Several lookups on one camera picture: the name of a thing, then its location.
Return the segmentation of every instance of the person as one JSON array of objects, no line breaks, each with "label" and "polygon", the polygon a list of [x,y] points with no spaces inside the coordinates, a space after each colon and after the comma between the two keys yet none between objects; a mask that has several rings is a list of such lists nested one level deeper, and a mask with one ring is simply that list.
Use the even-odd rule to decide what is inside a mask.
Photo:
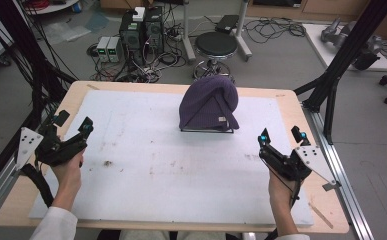
[{"label": "person", "polygon": [[[71,213],[72,206],[81,187],[80,165],[83,163],[84,150],[75,155],[64,165],[52,167],[59,187],[52,206],[35,229],[31,240],[72,240],[75,237],[77,217]],[[269,195],[270,204],[278,229],[278,240],[307,240],[307,235],[299,234],[290,213],[291,190],[294,182],[282,179],[270,171]],[[159,231],[123,231],[120,239],[140,239],[139,236],[149,236],[145,239],[169,239],[167,232]],[[188,239],[216,239],[224,236],[222,233],[193,233],[183,232],[178,238]]]}]

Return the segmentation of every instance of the purple hat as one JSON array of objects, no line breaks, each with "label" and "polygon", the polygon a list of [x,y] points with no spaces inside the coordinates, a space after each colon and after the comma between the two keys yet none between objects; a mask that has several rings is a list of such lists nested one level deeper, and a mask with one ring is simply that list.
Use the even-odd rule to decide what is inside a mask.
[{"label": "purple hat", "polygon": [[233,116],[239,103],[237,89],[228,77],[200,78],[188,89],[180,104],[180,129],[239,129]]}]

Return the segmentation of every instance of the gray floor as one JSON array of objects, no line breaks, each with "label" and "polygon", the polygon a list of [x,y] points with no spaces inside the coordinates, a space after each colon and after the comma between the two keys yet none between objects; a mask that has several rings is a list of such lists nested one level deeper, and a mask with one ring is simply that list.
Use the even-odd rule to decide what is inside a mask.
[{"label": "gray floor", "polygon": [[[81,14],[62,11],[43,18],[45,24],[66,22],[84,26],[97,11]],[[205,19],[192,21],[195,26]],[[104,28],[75,42],[54,45],[56,52],[80,79],[94,74],[94,64],[86,49],[100,36],[118,33],[119,22],[104,21]],[[203,24],[201,29],[211,29]],[[265,44],[253,43],[243,35],[253,57],[244,62],[239,53],[226,60],[238,87],[295,89],[317,78],[324,66],[307,38],[288,34]],[[164,70],[159,83],[190,84],[193,66]],[[375,239],[387,239],[387,86],[378,85],[385,73],[347,71],[338,86],[333,140]],[[30,88],[16,66],[0,66],[0,152],[28,115]],[[306,99],[309,93],[299,96]],[[32,228],[0,227],[0,239],[28,239]],[[97,230],[78,229],[76,239],[96,239]],[[313,239],[355,239],[353,231],[344,235],[311,234]]]}]

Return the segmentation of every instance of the round stool seat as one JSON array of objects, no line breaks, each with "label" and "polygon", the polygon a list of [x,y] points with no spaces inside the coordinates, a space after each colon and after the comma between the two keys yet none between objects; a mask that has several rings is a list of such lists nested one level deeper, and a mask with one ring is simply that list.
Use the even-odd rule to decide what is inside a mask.
[{"label": "round stool seat", "polygon": [[195,41],[198,53],[208,58],[227,58],[237,50],[236,39],[221,32],[201,34]]}]

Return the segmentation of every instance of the hand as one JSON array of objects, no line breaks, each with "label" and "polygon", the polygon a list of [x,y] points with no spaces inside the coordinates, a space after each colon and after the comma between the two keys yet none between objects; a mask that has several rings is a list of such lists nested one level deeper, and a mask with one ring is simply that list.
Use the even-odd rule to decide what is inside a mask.
[{"label": "hand", "polygon": [[297,234],[298,229],[290,213],[292,190],[295,188],[296,183],[281,177],[271,167],[268,166],[268,168],[270,169],[268,192],[278,236]]},{"label": "hand", "polygon": [[84,150],[77,153],[66,164],[52,167],[59,182],[58,192],[52,203],[53,207],[59,207],[71,211],[78,190],[81,188],[81,171]]}]

